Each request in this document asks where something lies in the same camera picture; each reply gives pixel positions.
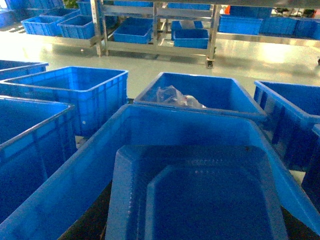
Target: caster wheel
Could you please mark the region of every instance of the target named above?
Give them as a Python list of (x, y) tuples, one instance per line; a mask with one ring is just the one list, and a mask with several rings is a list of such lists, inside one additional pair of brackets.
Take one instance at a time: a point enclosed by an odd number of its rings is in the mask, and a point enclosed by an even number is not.
[(213, 61), (206, 61), (206, 68), (207, 68), (207, 69), (212, 69), (213, 66), (214, 66)]

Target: plastic crate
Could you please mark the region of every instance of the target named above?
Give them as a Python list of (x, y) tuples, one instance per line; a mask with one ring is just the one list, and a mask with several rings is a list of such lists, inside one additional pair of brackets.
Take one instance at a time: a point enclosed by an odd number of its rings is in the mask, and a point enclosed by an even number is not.
[(60, 16), (36, 16), (21, 21), (27, 34), (58, 36), (61, 35), (61, 30), (57, 26), (64, 20)]
[(1, 96), (0, 223), (76, 152), (73, 108)]
[(221, 15), (218, 31), (221, 33), (258, 35), (263, 19)]
[(272, 7), (231, 6), (230, 15), (236, 17), (266, 19), (271, 16)]
[(181, 29), (174, 32), (173, 40), (175, 47), (207, 49), (209, 34), (206, 29)]
[(263, 129), (284, 164), (305, 171), (317, 141), (312, 132), (320, 123), (320, 87), (256, 81), (255, 101), (268, 114)]
[(268, 155), (282, 206), (320, 234), (320, 214), (252, 121), (128, 104), (2, 223), (0, 236), (57, 239), (111, 181), (116, 152), (124, 145), (259, 147)]
[(114, 1), (115, 6), (130, 6), (130, 7), (153, 7), (153, 2), (148, 1)]
[(64, 6), (62, 0), (4, 0), (11, 10), (18, 9), (54, 9)]
[(318, 138), (301, 186), (320, 212), (320, 124), (315, 124), (312, 130)]
[(115, 42), (148, 44), (151, 41), (152, 28), (130, 25), (121, 25), (113, 33)]
[(64, 67), (53, 71), (5, 80), (0, 91), (8, 96), (71, 103), (78, 136), (91, 136), (127, 99), (125, 70)]
[[(193, 21), (193, 23), (194, 23), (194, 28), (196, 28), (196, 29), (203, 29), (204, 28), (201, 21)], [(180, 21), (172, 21), (172, 23), (171, 23), (171, 40), (175, 39), (174, 38), (175, 31), (181, 30), (181, 29), (183, 29), (183, 28), (181, 26)]]
[(51, 10), (47, 13), (43, 13), (42, 16), (56, 16), (56, 17), (63, 17), (63, 19), (71, 19), (75, 16), (80, 15), (79, 9), (67, 9), (67, 8), (59, 8), (55, 10)]
[(45, 72), (48, 65), (47, 62), (0, 60), (0, 80)]
[[(82, 15), (84, 15), (84, 16), (92, 16), (90, 0), (80, 0), (80, 1), (77, 1), (76, 3), (78, 4)], [(99, 0), (97, 1), (97, 3), (98, 3), (99, 14), (102, 15), (101, 3), (100, 3)]]
[(10, 26), (16, 22), (15, 12), (12, 10), (1, 11), (0, 9), (0, 28)]
[[(169, 86), (174, 86), (184, 95), (195, 97), (206, 108), (176, 106), (172, 103), (157, 102), (158, 89)], [(225, 77), (162, 72), (134, 99), (134, 103), (237, 116), (255, 122), (263, 122), (267, 116), (238, 81)]]
[(312, 38), (320, 40), (320, 22), (317, 22)]
[(91, 39), (95, 36), (95, 26), (91, 16), (75, 16), (59, 23), (58, 27), (64, 38)]
[(313, 18), (297, 18), (293, 35), (299, 38), (312, 38), (320, 20)]
[(293, 35), (297, 20), (288, 17), (268, 17), (262, 21), (261, 34)]
[[(180, 180), (174, 174), (159, 186), (176, 168)], [(212, 204), (221, 212), (213, 213)], [(268, 158), (257, 147), (127, 145), (117, 151), (106, 229), (110, 240), (285, 240), (282, 218)]]
[(169, 2), (168, 8), (170, 9), (193, 9), (193, 10), (210, 10), (210, 4), (198, 4), (198, 3), (177, 3)]

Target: clear plastic bag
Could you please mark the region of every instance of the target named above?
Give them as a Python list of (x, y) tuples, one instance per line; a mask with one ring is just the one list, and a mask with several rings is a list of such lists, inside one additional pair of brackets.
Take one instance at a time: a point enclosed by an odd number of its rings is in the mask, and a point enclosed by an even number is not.
[(191, 95), (183, 95), (174, 86), (167, 86), (165, 88), (159, 87), (156, 91), (157, 103), (171, 104), (178, 107), (189, 107), (189, 108), (206, 108), (203, 104)]

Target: metal leg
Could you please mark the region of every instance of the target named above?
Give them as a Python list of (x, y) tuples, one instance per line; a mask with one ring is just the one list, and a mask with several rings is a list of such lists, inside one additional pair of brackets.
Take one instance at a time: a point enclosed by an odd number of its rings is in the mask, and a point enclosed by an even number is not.
[(153, 45), (158, 46), (158, 17), (157, 17), (158, 2), (153, 2)]
[(216, 39), (217, 39), (217, 32), (218, 32), (218, 25), (219, 25), (219, 18), (220, 18), (220, 9), (221, 9), (221, 5), (215, 4), (212, 10), (211, 26), (209, 30), (209, 41), (208, 41), (207, 54), (206, 54), (206, 67), (208, 69), (212, 69), (213, 61), (215, 59)]
[(90, 0), (92, 10), (92, 20), (94, 25), (94, 35), (96, 40), (96, 53), (102, 57), (104, 49), (101, 43), (100, 15), (98, 8), (98, 0)]

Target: floor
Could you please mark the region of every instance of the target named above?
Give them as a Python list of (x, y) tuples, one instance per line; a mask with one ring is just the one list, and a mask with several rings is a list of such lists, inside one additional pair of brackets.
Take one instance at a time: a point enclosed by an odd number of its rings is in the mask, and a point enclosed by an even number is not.
[[(204, 57), (171, 57), (142, 53), (112, 52), (98, 57), (96, 49), (52, 44), (0, 43), (0, 59), (48, 62), (47, 70), (65, 66), (129, 70), (127, 94), (135, 98), (160, 72), (220, 76), (237, 79), (253, 96), (254, 81), (268, 80), (320, 86), (320, 49), (271, 43), (218, 40), (213, 69)], [(292, 172), (301, 183), (303, 172)]]

